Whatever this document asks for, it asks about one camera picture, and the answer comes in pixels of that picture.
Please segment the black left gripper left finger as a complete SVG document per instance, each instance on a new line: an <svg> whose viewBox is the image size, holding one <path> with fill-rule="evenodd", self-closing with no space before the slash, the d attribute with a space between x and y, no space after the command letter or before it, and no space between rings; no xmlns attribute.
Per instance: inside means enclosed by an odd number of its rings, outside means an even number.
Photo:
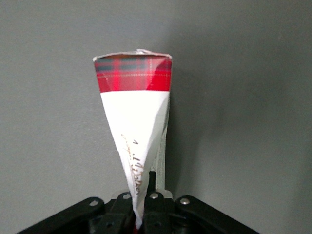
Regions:
<svg viewBox="0 0 312 234"><path fill-rule="evenodd" d="M22 231L21 234L131 234L132 199L123 192L108 203L89 197Z"/></svg>

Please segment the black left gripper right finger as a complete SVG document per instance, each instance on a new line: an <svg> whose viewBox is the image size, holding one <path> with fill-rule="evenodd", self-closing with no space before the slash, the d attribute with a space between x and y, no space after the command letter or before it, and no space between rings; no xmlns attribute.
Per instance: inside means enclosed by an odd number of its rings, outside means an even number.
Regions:
<svg viewBox="0 0 312 234"><path fill-rule="evenodd" d="M156 190L156 172L149 172L143 234L256 234L257 231L203 201L184 195L173 200Z"/></svg>

